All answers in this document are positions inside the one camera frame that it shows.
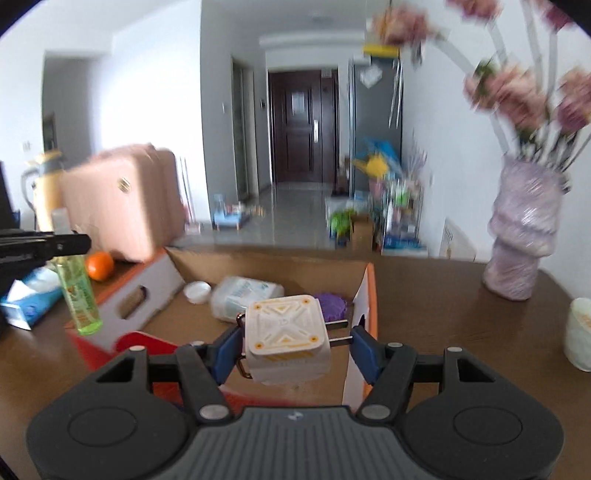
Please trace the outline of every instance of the white lid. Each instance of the white lid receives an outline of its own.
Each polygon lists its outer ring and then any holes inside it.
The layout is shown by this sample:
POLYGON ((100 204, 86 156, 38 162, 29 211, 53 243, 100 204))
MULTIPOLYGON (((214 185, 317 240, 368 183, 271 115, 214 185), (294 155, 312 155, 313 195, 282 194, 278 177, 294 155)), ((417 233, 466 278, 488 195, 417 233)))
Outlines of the white lid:
POLYGON ((187 297, 187 300, 195 305, 207 302, 211 291, 211 285, 204 281, 194 281, 185 285, 185 288, 183 288, 183 293, 187 297))

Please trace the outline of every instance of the purple vase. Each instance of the purple vase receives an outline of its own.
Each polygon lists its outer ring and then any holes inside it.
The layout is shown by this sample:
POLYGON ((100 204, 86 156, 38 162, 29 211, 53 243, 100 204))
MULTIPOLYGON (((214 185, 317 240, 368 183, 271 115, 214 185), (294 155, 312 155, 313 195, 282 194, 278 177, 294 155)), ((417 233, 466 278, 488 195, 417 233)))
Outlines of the purple vase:
POLYGON ((556 249, 563 175, 505 157, 489 230, 496 237, 483 281, 509 300, 531 297, 540 258, 556 249))

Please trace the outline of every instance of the brown table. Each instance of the brown table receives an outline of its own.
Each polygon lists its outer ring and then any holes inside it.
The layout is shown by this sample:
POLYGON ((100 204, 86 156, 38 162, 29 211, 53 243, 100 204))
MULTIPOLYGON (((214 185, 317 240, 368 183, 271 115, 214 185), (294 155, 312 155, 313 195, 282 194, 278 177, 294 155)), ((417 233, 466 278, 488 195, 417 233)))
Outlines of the brown table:
MULTIPOLYGON (((552 278, 541 274, 530 301, 511 303, 482 287, 482 264, 360 258, 376 267, 380 340, 408 343, 422 353, 441 353, 450 345, 467 348, 552 409, 562 422, 566 448, 552 478, 589 478, 591 375, 571 366, 562 353, 570 299, 552 278)), ((24 442, 28 422, 87 373, 63 332, 66 321, 62 303, 33 332, 11 329, 0 339, 0 455, 21 480, 38 478, 24 442)), ((433 386, 416 390, 418 399, 436 392, 433 386)))

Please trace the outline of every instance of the open cardboard box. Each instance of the open cardboard box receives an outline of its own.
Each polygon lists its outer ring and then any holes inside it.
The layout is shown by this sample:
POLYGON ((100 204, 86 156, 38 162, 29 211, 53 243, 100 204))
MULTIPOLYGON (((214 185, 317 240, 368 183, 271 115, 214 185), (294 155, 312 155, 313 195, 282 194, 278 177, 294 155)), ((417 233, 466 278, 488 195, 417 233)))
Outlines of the open cardboard box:
MULTIPOLYGON (((136 341, 145 344, 151 354, 167 352, 166 348, 164 351, 154 348, 152 342, 169 345, 169 351, 174 345, 194 340, 213 342, 230 324, 215 319, 208 303, 189 303, 182 287, 185 282, 195 280, 215 286, 231 275, 281 284, 286 296, 322 292, 338 294, 353 301, 352 324, 357 325, 365 316, 366 330, 377 337, 377 296, 372 264, 252 252, 209 253, 179 249, 162 251, 151 262, 134 266, 97 294, 103 320, 98 333, 87 337, 79 336, 73 329, 70 333, 82 357, 93 369, 101 367, 136 341), (126 304, 129 299, 138 297, 138 292, 141 292, 141 299, 129 311, 126 304), (145 336, 130 333, 135 330, 157 339, 146 340, 145 336)), ((329 332, 331 337, 347 334, 346 329, 329 332)), ((234 369, 225 388, 239 395, 274 402, 299 405, 342 403, 352 408, 357 408, 369 391, 346 346, 331 350, 330 373, 317 380, 264 386, 241 377, 234 369)))

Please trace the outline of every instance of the green liquid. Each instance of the green liquid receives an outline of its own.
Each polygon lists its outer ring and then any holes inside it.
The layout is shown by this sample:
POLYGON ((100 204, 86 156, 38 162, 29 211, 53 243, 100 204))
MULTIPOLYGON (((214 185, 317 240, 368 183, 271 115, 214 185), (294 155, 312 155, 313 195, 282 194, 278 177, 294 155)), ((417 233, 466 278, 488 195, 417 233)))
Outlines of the green liquid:
POLYGON ((100 319, 92 285, 86 274, 84 257, 56 257, 54 263, 78 333, 92 335, 98 332, 103 326, 103 321, 100 319))

